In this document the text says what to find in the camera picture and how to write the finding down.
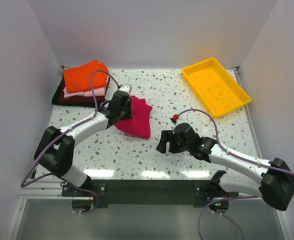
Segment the magenta t shirt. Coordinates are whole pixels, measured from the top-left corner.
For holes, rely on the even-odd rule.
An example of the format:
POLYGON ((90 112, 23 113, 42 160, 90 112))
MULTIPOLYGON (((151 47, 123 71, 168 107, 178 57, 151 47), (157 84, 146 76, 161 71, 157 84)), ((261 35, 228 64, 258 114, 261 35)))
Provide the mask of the magenta t shirt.
POLYGON ((150 116, 153 107, 144 98, 131 96, 131 119, 121 119, 115 127, 135 138, 148 140, 151 137, 150 116))

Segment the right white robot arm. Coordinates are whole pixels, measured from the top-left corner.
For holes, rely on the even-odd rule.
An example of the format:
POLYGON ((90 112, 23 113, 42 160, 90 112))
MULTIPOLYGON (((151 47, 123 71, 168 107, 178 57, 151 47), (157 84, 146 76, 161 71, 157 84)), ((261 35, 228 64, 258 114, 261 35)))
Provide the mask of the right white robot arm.
POLYGON ((188 152, 195 159, 221 165, 238 172, 228 177, 218 170, 204 188, 211 199, 240 194, 262 198, 276 210, 285 211, 294 195, 294 175, 280 158, 273 161, 255 158, 220 146, 216 139, 199 136, 186 122, 173 130, 163 130, 156 150, 161 154, 188 152))

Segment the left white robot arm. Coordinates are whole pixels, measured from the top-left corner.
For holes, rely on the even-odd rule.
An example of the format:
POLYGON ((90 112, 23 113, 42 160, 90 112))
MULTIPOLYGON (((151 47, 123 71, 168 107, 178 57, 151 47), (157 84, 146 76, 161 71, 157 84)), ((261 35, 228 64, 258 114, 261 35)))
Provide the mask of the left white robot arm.
POLYGON ((34 161, 52 175, 73 185, 73 191, 79 196, 86 196, 92 189, 91 178, 73 164, 75 147, 119 120, 131 117, 131 90, 122 86, 107 106, 101 105, 84 119, 62 128, 48 127, 36 149, 34 161))

